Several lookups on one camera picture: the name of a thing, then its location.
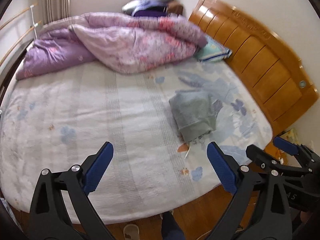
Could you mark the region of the grey zip hoodie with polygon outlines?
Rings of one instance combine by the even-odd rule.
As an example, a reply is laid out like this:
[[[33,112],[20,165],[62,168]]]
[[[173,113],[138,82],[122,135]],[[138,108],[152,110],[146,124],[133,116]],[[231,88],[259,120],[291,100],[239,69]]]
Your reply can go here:
[[[169,105],[185,142],[215,131],[217,115],[223,107],[219,99],[204,91],[176,93]]]

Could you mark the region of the yellow package by bed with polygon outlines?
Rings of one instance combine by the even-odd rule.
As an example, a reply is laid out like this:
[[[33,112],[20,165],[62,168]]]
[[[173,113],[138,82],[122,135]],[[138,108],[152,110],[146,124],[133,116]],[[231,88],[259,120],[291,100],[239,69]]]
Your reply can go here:
[[[280,137],[290,143],[300,144],[298,139],[298,133],[295,128],[291,128],[288,131],[284,132]]]

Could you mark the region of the white slipper on floor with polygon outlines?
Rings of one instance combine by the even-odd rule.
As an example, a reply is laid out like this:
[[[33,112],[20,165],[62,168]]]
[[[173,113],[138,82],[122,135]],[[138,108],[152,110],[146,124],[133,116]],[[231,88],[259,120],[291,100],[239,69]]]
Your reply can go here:
[[[123,228],[125,240],[140,240],[139,227],[136,224],[127,224]]]

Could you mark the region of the dark blue trouser leg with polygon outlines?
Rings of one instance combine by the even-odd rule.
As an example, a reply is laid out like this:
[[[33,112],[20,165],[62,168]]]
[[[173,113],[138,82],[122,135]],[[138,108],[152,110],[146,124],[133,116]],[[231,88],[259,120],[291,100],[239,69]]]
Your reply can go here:
[[[184,232],[169,211],[162,213],[161,236],[163,240],[185,240]]]

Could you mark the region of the wooden bed headboard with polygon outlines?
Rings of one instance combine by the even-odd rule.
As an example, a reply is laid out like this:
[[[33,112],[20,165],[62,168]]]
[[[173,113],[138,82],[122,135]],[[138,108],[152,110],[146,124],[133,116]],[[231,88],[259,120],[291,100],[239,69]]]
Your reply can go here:
[[[248,14],[220,0],[199,0],[189,21],[232,51],[226,63],[253,96],[274,135],[318,100],[297,54]]]

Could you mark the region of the floral white bed sheet mattress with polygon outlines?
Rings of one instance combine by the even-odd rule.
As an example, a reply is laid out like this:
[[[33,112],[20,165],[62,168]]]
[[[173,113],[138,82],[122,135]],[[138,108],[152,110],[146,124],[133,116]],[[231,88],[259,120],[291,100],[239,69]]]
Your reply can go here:
[[[212,97],[212,132],[185,144],[169,105],[176,93]],[[106,224],[175,209],[219,186],[208,158],[214,141],[239,164],[264,148],[272,128],[225,62],[188,59],[121,75],[100,62],[14,80],[1,118],[1,189],[28,212],[41,171],[66,171],[110,142],[114,155],[89,199]]]

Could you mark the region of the teal striped pillow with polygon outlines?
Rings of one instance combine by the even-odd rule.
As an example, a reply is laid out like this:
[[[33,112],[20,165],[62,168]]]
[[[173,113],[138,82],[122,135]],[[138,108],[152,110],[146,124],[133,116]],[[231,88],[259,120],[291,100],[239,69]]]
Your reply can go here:
[[[194,54],[195,59],[200,62],[219,62],[229,58],[232,50],[223,46],[217,40],[206,35],[207,44]]]

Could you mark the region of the wooden bedside table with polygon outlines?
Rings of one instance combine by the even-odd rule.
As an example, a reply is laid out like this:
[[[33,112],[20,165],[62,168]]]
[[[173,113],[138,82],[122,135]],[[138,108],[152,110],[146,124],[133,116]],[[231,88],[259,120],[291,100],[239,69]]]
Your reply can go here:
[[[183,9],[184,9],[184,6],[176,0],[170,1],[167,4],[167,13],[168,14],[182,15]]]

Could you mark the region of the purple pink floral duvet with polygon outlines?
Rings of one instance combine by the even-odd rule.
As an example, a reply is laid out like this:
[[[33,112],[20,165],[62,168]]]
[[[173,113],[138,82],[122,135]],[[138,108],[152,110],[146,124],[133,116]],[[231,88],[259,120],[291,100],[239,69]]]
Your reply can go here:
[[[44,25],[16,79],[95,60],[120,74],[142,73],[192,57],[206,44],[204,32],[182,16],[89,12]]]

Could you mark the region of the blue grey pillow pile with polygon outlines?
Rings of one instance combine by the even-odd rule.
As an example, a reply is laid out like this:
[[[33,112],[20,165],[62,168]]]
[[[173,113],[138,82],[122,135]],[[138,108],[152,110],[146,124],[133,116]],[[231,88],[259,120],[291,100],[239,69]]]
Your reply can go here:
[[[133,17],[162,17],[167,15],[173,0],[132,0],[122,7],[122,13]]]

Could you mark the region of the wooden double ballet barre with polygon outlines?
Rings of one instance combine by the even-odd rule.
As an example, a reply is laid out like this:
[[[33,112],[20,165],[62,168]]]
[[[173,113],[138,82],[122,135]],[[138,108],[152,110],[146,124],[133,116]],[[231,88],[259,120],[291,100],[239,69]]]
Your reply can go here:
[[[17,50],[24,40],[37,37],[37,30],[42,25],[38,16],[39,3],[25,8],[8,7],[1,20],[1,67],[9,60],[9,56]]]

